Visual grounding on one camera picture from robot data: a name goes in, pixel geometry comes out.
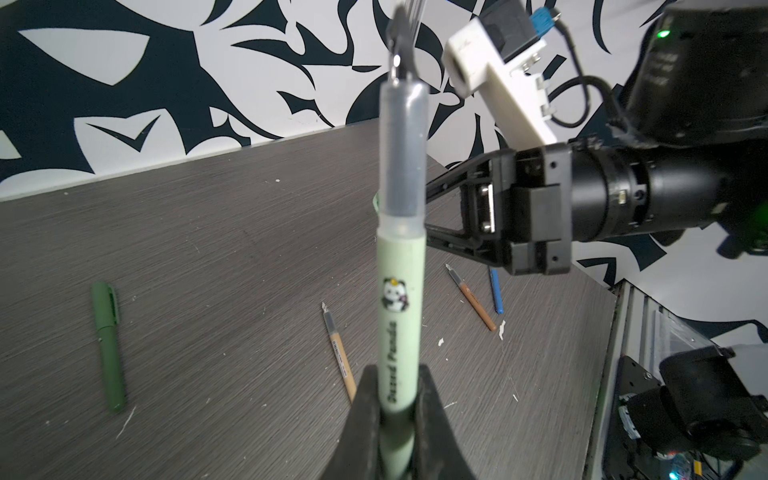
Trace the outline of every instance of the panda logo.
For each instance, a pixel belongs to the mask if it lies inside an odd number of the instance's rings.
[[[382,304],[390,312],[405,312],[408,309],[406,283],[394,277],[385,278]]]

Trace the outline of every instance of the dark green marker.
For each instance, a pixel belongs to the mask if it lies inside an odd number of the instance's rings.
[[[101,368],[104,373],[104,391],[107,394],[107,407],[120,412],[125,407],[125,384],[123,370],[120,367],[118,348],[118,298],[112,285],[96,282],[91,287],[96,318],[96,333],[101,349]]]

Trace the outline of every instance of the black and white patterned wall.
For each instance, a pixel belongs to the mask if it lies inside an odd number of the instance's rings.
[[[521,1],[530,12],[557,3],[585,71],[618,89],[673,0]],[[432,93],[428,152],[447,167],[505,146],[481,98],[460,99],[440,62],[445,41],[494,2],[426,3],[416,61]],[[395,4],[0,0],[0,200],[374,118]],[[545,41],[534,70],[553,85],[574,77],[561,38]],[[583,99],[572,89],[555,107],[575,119]],[[599,107],[593,96],[581,130],[552,129],[563,141],[605,135]],[[707,322],[710,336],[738,326],[731,337],[766,342],[768,260],[718,257],[723,237],[713,225],[669,247],[648,235],[575,243],[574,257],[607,285],[629,279]]]

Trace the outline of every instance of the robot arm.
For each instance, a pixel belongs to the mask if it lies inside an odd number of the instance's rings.
[[[675,238],[716,221],[729,233],[718,249],[724,257],[768,254],[761,22],[764,6],[669,5],[649,27],[619,105],[604,81],[584,75],[547,99],[541,77],[525,74],[544,41],[519,2],[496,2],[448,40],[444,63],[459,94],[480,93],[513,149],[472,158],[427,185],[428,202],[461,191],[464,224],[428,225],[429,245],[512,274],[566,273],[573,240]],[[587,83],[600,89],[608,126],[625,146],[555,143],[548,100]]]

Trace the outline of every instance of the wooden table surface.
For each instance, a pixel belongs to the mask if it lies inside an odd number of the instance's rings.
[[[321,301],[355,377],[376,358],[377,157],[369,121],[1,203],[0,478],[318,477],[349,409]],[[469,465],[580,478],[614,297],[578,269],[501,273],[501,340],[446,261],[492,297],[484,266],[428,250],[422,361]],[[119,415],[95,280],[120,301]]]

